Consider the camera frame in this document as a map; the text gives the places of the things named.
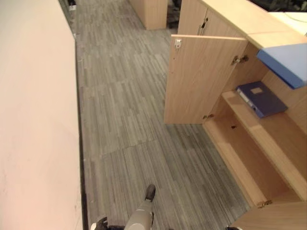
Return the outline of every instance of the cabinet door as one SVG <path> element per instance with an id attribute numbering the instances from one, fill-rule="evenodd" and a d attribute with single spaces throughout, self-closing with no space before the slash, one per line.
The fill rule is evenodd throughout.
<path id="1" fill-rule="evenodd" d="M 247 43 L 244 38 L 172 35 L 165 123 L 202 123 L 236 66 L 232 60 L 242 55 Z"/>
<path id="2" fill-rule="evenodd" d="M 197 35 L 206 17 L 207 7 L 199 0 L 182 0 L 178 34 Z"/>
<path id="3" fill-rule="evenodd" d="M 306 230 L 306 202 L 272 204 L 254 207 L 232 226 L 244 230 Z"/>
<path id="4" fill-rule="evenodd" d="M 220 16 L 211 10 L 207 11 L 205 20 L 207 22 L 200 35 L 242 37 L 242 35 L 237 32 L 233 26 L 228 25 L 220 18 Z"/>

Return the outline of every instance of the wooden countertop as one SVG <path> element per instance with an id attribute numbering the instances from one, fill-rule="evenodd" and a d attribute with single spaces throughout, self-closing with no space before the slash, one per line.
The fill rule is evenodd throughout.
<path id="1" fill-rule="evenodd" d="M 199 0 L 257 48 L 307 43 L 303 36 L 248 0 Z"/>

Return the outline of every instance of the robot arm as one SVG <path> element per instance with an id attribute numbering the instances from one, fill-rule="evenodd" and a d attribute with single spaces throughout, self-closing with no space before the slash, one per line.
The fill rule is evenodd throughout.
<path id="1" fill-rule="evenodd" d="M 126 226 L 109 226 L 107 218 L 102 218 L 97 223 L 92 224 L 90 230 L 150 230 L 153 221 L 154 213 L 152 212 L 152 201 L 155 195 L 155 186 L 149 185 L 146 190 L 145 200 L 134 211 Z"/>

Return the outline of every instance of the open cabinet door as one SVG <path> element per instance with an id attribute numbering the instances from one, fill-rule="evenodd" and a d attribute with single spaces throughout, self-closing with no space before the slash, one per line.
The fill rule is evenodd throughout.
<path id="1" fill-rule="evenodd" d="M 254 207 L 233 225 L 242 230 L 306 230 L 306 202 L 272 204 Z"/>
<path id="2" fill-rule="evenodd" d="M 172 35 L 164 122 L 201 124 L 236 66 L 234 57 L 242 56 L 247 43 L 235 37 Z"/>

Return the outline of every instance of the white desk surface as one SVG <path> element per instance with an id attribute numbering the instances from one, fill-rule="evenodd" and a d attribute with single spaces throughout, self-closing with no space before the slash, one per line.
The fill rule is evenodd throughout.
<path id="1" fill-rule="evenodd" d="M 307 34 L 307 12 L 270 12 L 270 15 L 299 33 L 303 35 Z"/>

